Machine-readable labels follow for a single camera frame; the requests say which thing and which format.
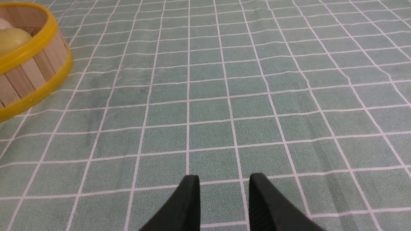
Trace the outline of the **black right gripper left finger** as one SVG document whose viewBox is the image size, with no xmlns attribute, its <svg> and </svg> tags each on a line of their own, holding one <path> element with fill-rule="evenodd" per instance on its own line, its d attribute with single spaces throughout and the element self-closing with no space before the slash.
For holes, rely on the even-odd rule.
<svg viewBox="0 0 411 231">
<path fill-rule="evenodd" d="M 201 194 L 197 175 L 186 175 L 141 231 L 201 230 Z"/>
</svg>

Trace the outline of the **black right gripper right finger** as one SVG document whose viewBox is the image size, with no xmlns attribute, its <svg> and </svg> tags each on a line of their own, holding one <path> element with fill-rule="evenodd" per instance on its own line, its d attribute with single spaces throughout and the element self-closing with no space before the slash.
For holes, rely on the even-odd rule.
<svg viewBox="0 0 411 231">
<path fill-rule="evenodd" d="M 271 183 L 263 173 L 249 179 L 251 231 L 323 231 Z"/>
</svg>

